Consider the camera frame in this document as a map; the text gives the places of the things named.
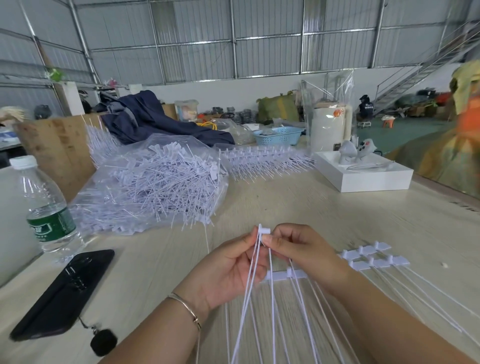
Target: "smartphone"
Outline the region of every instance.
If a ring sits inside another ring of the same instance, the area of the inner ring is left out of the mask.
[[[102,279],[115,252],[77,254],[60,272],[10,333],[13,341],[37,339],[68,331]]]

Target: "white bottle cap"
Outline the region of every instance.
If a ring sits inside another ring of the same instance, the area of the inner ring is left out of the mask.
[[[14,170],[25,170],[38,166],[34,156],[23,156],[9,159],[10,165]]]

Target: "fingernail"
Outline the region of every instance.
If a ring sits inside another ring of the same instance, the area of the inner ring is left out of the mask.
[[[270,234],[263,234],[262,242],[264,242],[267,245],[270,245],[270,243],[272,242],[272,236]]]

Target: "gold bangle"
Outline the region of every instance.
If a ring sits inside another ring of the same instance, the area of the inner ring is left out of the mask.
[[[192,309],[187,305],[187,303],[183,300],[183,298],[181,298],[180,296],[178,296],[176,293],[171,293],[167,296],[167,298],[171,298],[175,301],[178,301],[180,302],[182,305],[185,306],[185,308],[188,310],[188,312],[190,312],[193,316],[193,322],[195,324],[197,324],[197,327],[198,327],[198,331],[200,331],[202,329],[202,325],[200,325],[200,321],[198,321],[198,316],[192,311]]]

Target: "white tray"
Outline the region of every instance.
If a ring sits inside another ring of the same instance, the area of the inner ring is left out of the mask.
[[[392,163],[386,171],[354,172],[347,170],[350,165],[339,165],[340,152],[313,153],[315,167],[340,192],[407,190],[410,187],[413,170],[398,163]],[[370,154],[363,163],[387,163],[388,159]]]

